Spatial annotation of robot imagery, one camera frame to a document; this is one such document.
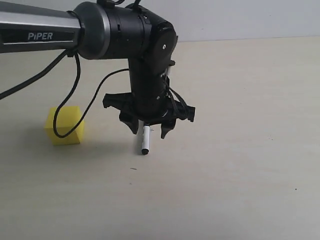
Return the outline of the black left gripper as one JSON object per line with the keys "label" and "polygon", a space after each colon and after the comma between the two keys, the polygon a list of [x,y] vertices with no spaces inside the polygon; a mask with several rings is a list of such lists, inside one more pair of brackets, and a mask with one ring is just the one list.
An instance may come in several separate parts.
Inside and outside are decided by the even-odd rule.
{"label": "black left gripper", "polygon": [[115,108],[120,111],[119,120],[129,127],[136,135],[139,130],[139,121],[149,125],[161,124],[161,139],[176,126],[176,119],[194,121],[195,110],[193,106],[183,106],[169,96],[160,98],[136,98],[131,92],[107,93],[103,98],[104,108]]}

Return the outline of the black silver Piper robot arm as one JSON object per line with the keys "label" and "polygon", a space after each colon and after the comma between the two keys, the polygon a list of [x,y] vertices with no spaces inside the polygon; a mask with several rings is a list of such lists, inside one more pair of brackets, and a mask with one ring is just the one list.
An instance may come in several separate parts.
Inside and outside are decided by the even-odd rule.
{"label": "black silver Piper robot arm", "polygon": [[195,108],[170,87],[169,71],[178,36],[174,26],[141,6],[121,1],[82,2],[59,11],[11,2],[0,4],[2,53],[61,50],[44,70],[1,93],[6,98],[48,74],[64,57],[76,60],[126,59],[130,92],[109,94],[105,108],[118,109],[119,120],[136,134],[139,123],[160,125],[161,137],[177,120],[194,121]]}

